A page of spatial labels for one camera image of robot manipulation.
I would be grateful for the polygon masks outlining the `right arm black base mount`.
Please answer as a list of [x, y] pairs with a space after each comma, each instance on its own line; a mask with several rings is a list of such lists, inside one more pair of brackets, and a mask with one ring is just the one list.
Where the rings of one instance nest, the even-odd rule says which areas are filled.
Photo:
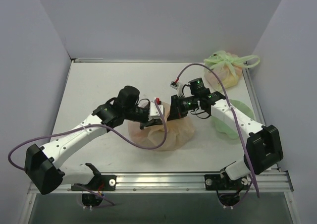
[[208, 191], [238, 191], [246, 190], [248, 179], [246, 176], [231, 180], [226, 173], [211, 173], [204, 175], [205, 189]]

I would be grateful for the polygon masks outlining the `translucent orange banana-print bag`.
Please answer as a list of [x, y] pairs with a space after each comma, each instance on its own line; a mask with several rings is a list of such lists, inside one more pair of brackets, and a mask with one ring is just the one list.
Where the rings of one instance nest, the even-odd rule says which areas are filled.
[[140, 128], [138, 122], [127, 123], [130, 140], [142, 149], [155, 151], [173, 151], [184, 146], [195, 133], [195, 127], [189, 117], [167, 120], [163, 125]]

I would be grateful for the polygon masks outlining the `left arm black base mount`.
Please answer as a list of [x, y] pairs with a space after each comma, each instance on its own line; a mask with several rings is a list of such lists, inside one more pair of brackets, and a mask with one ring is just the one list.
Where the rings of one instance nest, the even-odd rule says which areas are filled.
[[101, 174], [98, 177], [94, 176], [93, 179], [88, 183], [84, 184], [83, 187], [92, 191], [114, 191], [116, 189], [117, 176], [114, 174]]

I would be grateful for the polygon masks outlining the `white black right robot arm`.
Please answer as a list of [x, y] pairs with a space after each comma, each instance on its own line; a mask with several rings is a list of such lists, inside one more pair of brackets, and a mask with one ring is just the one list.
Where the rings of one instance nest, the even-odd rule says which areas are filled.
[[225, 173], [219, 177], [222, 187], [230, 189], [239, 178], [252, 173], [260, 174], [283, 159], [280, 135], [275, 126], [265, 126], [248, 117], [228, 102], [222, 93], [206, 88], [201, 78], [191, 80], [187, 85], [191, 92], [189, 97], [184, 96], [184, 86], [178, 81], [172, 81], [170, 86], [178, 94], [171, 97], [168, 120], [181, 119], [188, 112], [201, 109], [241, 134], [246, 152], [243, 159], [224, 168]]

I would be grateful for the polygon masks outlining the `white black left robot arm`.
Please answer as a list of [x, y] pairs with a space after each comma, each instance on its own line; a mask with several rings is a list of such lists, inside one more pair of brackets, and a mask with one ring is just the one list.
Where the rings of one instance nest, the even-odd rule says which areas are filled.
[[125, 120], [139, 122], [141, 127], [162, 124], [166, 128], [161, 101], [155, 98], [139, 107], [139, 95], [137, 88], [125, 86], [117, 97], [99, 105], [73, 130], [58, 134], [56, 141], [40, 147], [31, 145], [26, 151], [24, 170], [39, 192], [46, 195], [64, 184], [89, 190], [107, 186], [101, 172], [91, 163], [76, 168], [63, 168], [62, 165], [85, 145], [113, 131]]

